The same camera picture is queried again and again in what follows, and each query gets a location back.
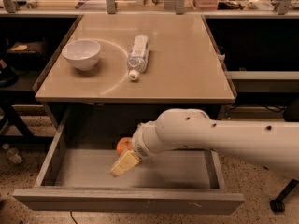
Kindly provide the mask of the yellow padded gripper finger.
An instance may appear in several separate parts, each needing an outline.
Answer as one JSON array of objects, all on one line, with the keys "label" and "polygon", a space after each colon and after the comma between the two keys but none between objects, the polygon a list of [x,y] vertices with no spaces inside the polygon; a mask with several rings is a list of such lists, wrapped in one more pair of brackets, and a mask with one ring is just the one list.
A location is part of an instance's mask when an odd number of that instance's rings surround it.
[{"label": "yellow padded gripper finger", "polygon": [[118,177],[125,172],[131,170],[140,163],[140,158],[133,150],[125,149],[118,159],[113,163],[110,174],[113,177]]}]

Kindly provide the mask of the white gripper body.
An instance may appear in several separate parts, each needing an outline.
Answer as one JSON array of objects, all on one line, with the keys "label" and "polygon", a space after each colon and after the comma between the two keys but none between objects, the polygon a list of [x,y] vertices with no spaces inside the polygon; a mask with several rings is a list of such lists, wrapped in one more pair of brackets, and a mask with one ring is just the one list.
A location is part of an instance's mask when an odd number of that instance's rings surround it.
[{"label": "white gripper body", "polygon": [[138,125],[133,134],[132,148],[141,159],[147,159],[168,150],[168,146],[158,137],[154,121]]}]

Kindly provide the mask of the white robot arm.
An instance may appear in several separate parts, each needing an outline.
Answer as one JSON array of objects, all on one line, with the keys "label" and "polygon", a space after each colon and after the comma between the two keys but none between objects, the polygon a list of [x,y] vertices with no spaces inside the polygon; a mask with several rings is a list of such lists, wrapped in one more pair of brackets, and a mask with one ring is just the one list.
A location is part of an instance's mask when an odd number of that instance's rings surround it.
[{"label": "white robot arm", "polygon": [[299,179],[296,122],[214,120],[199,109],[169,109],[155,121],[141,123],[131,145],[112,165],[112,176],[168,150],[205,149]]}]

